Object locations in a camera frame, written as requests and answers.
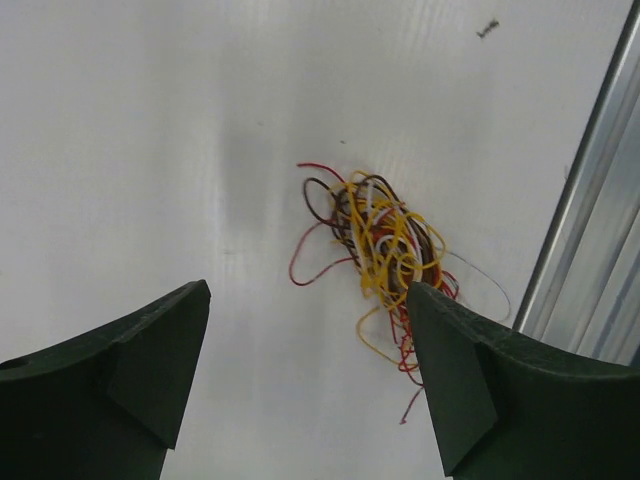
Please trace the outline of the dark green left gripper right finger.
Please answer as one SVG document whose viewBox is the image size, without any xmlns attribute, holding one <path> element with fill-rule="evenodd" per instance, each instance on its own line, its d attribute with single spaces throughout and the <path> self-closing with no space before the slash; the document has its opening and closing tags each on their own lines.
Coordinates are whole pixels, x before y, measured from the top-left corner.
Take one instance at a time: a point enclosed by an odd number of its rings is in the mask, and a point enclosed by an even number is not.
<svg viewBox="0 0 640 480">
<path fill-rule="evenodd" d="M 638 477 L 637 369 L 534 340 L 424 283 L 407 306 L 447 477 Z"/>
</svg>

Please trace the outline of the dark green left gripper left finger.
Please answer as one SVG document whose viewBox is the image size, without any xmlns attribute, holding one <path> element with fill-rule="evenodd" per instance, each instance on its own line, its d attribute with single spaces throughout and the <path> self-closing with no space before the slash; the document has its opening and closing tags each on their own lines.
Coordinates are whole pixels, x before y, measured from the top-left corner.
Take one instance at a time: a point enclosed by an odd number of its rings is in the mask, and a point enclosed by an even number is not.
<svg viewBox="0 0 640 480">
<path fill-rule="evenodd" d="M 1 364 L 4 479 L 157 479 L 175 449 L 211 293 L 189 282 Z"/>
</svg>

